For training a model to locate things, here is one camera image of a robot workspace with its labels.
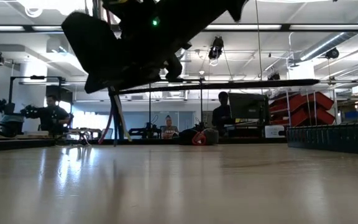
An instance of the computer monitor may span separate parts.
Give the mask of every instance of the computer monitor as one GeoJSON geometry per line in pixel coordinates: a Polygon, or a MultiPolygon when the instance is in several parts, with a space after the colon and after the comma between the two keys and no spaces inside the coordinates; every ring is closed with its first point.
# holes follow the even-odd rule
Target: computer monitor
{"type": "Polygon", "coordinates": [[[269,99],[266,95],[229,93],[232,119],[268,119],[269,99]]]}

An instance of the person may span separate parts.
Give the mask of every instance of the person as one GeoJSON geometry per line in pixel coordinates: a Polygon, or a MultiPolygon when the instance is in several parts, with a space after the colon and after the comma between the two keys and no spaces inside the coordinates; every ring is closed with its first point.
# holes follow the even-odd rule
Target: person
{"type": "Polygon", "coordinates": [[[171,139],[174,135],[179,134],[178,127],[172,126],[172,119],[169,115],[165,118],[165,124],[166,126],[162,128],[163,139],[171,139]]]}
{"type": "Polygon", "coordinates": [[[221,105],[212,112],[212,125],[216,127],[219,134],[224,133],[224,125],[231,124],[231,110],[228,105],[229,95],[225,91],[222,91],[218,95],[219,102],[221,105]]]}
{"type": "Polygon", "coordinates": [[[48,131],[52,135],[63,134],[63,125],[70,122],[70,115],[56,105],[57,100],[55,95],[48,95],[47,107],[39,111],[41,130],[48,131]]]}

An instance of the man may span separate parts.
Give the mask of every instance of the man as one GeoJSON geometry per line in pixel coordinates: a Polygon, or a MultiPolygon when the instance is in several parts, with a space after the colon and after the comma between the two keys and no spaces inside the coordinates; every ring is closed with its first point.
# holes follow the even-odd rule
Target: man
{"type": "Polygon", "coordinates": [[[52,135],[63,134],[63,125],[70,122],[70,115],[57,106],[55,95],[47,96],[47,107],[39,111],[41,130],[48,131],[52,135]]]}
{"type": "Polygon", "coordinates": [[[179,134],[178,127],[172,126],[172,119],[169,115],[165,118],[165,124],[166,126],[162,128],[163,139],[171,139],[174,134],[179,134]]]}
{"type": "Polygon", "coordinates": [[[227,104],[229,101],[228,93],[222,91],[219,93],[218,98],[221,106],[212,112],[212,125],[215,126],[219,134],[222,135],[224,134],[224,125],[231,124],[232,119],[230,106],[227,104]]]}

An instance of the ceiling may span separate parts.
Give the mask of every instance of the ceiling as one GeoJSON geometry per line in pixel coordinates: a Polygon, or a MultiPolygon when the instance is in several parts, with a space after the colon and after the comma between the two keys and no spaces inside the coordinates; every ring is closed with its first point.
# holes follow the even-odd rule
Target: ceiling
{"type": "MultiPolygon", "coordinates": [[[[49,9],[44,10],[39,17],[31,18],[25,13],[25,9],[20,3],[3,1],[0,1],[0,24],[59,25],[65,18],[58,10],[49,9]]],[[[271,0],[251,0],[244,8],[241,22],[274,24],[358,23],[358,0],[285,2],[288,2],[288,0],[276,0],[274,2],[271,2],[271,0]]],[[[228,13],[225,13],[214,23],[232,24],[233,20],[228,13]]],[[[291,50],[302,52],[306,49],[319,47],[319,43],[333,35],[337,34],[296,32],[290,38],[291,50]]],[[[48,75],[64,76],[68,81],[85,81],[86,73],[82,71],[75,58],[47,52],[47,42],[51,38],[58,39],[62,45],[68,45],[63,34],[0,34],[0,45],[22,45],[25,47],[21,51],[4,52],[6,58],[13,59],[16,63],[41,60],[48,65],[48,75]]],[[[186,77],[197,78],[200,76],[200,71],[204,71],[204,76],[209,80],[259,80],[262,71],[262,78],[266,79],[271,71],[264,71],[276,62],[274,68],[280,72],[282,79],[287,78],[286,60],[279,59],[279,57],[288,56],[290,51],[289,33],[202,32],[194,37],[191,43],[193,46],[186,55],[186,59],[190,60],[185,64],[186,77]],[[205,59],[205,57],[214,37],[218,35],[223,37],[225,54],[221,55],[216,66],[212,66],[209,65],[209,59],[205,59]]],[[[340,58],[357,51],[358,35],[338,45],[337,49],[340,51],[340,58]]],[[[313,63],[316,78],[327,79],[329,74],[342,75],[344,72],[340,73],[340,71],[354,66],[358,68],[358,53],[344,57],[337,62],[332,60],[330,66],[326,66],[328,62],[325,59],[315,59],[313,63]]],[[[355,78],[358,78],[358,70],[342,75],[338,79],[350,80],[355,78]]],[[[346,90],[354,85],[341,85],[340,88],[346,90]]]]}

